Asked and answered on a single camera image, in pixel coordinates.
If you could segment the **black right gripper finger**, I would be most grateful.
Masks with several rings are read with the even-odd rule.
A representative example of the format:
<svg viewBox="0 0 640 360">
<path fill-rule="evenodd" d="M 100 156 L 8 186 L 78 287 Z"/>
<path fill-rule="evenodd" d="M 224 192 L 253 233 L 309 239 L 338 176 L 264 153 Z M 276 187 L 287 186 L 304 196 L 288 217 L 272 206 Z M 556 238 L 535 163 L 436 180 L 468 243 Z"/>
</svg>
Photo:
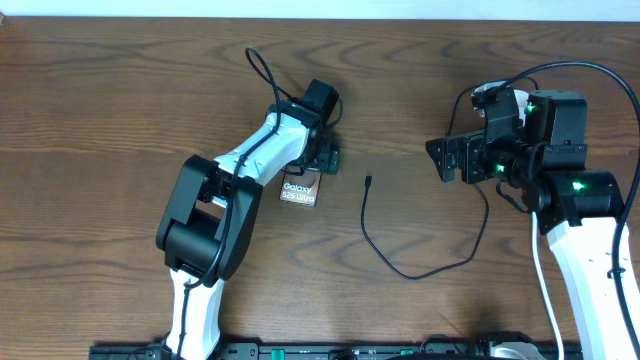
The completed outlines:
<svg viewBox="0 0 640 360">
<path fill-rule="evenodd" d="M 443 182 L 453 181 L 457 168 L 457 155 L 455 153 L 442 152 L 440 149 L 429 150 L 428 154 L 436 166 L 440 179 Z"/>
<path fill-rule="evenodd" d="M 450 153 L 450 142 L 450 137 L 433 139 L 425 143 L 425 148 L 430 155 L 447 155 Z"/>
</svg>

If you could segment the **Samsung Galaxy smartphone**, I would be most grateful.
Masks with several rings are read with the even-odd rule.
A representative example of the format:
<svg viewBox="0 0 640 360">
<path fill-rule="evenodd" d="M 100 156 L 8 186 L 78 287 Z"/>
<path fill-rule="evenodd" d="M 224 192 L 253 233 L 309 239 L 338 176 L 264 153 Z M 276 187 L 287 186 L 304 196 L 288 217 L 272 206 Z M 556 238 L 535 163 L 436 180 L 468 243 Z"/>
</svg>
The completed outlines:
<svg viewBox="0 0 640 360">
<path fill-rule="evenodd" d="M 286 174 L 279 199 L 296 205 L 315 207 L 321 177 L 322 174 L 319 172 L 305 172 L 303 175 Z"/>
</svg>

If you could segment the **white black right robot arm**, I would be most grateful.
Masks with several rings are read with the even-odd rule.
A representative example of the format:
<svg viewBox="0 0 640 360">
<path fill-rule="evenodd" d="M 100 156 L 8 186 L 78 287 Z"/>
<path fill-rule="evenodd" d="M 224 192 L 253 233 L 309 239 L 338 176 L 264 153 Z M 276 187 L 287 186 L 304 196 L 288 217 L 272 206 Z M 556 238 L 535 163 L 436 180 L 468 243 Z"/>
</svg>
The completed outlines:
<svg viewBox="0 0 640 360">
<path fill-rule="evenodd" d="M 586 100 L 575 92 L 525 92 L 494 82 L 476 88 L 472 103 L 485 120 L 482 129 L 425 144 L 441 180 L 460 176 L 473 185 L 495 178 L 521 190 L 560 267 L 584 357 L 634 358 L 612 271 L 618 259 L 629 315 L 637 322 L 627 231 L 620 250 L 613 248 L 623 199 L 610 172 L 586 167 Z"/>
</svg>

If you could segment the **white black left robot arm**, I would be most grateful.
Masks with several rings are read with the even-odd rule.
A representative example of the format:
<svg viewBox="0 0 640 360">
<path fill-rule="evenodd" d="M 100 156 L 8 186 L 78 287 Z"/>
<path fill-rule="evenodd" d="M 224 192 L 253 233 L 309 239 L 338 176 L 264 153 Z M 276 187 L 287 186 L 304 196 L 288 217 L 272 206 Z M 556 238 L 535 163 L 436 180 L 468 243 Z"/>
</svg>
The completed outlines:
<svg viewBox="0 0 640 360">
<path fill-rule="evenodd" d="M 330 116 L 338 91 L 314 79 L 301 97 L 278 100 L 263 125 L 227 154 L 185 161 L 156 234 L 174 286 L 164 359 L 208 359 L 218 348 L 224 285 L 248 250 L 264 187 L 287 166 L 336 174 L 340 150 Z"/>
</svg>

